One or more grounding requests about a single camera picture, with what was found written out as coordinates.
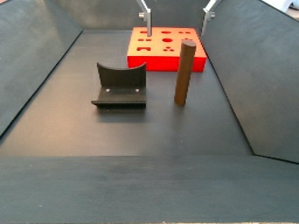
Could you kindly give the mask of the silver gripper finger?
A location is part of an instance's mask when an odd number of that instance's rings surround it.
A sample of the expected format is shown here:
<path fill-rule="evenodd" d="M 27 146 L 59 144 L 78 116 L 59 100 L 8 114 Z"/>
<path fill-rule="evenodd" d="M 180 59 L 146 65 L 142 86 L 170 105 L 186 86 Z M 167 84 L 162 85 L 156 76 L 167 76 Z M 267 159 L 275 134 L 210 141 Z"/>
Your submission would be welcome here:
<path fill-rule="evenodd" d="M 136 3 L 142 9 L 138 16 L 146 22 L 147 36 L 151 37 L 152 36 L 152 11 L 146 4 L 146 0 L 136 0 Z"/>
<path fill-rule="evenodd" d="M 207 28 L 207 23 L 211 19 L 211 15 L 214 13 L 214 8 L 216 5 L 218 0 L 210 0 L 208 4 L 206 5 L 206 7 L 203 8 L 203 21 L 202 21 L 202 28 L 200 28 L 200 35 L 204 35 L 206 32 L 206 28 Z"/>

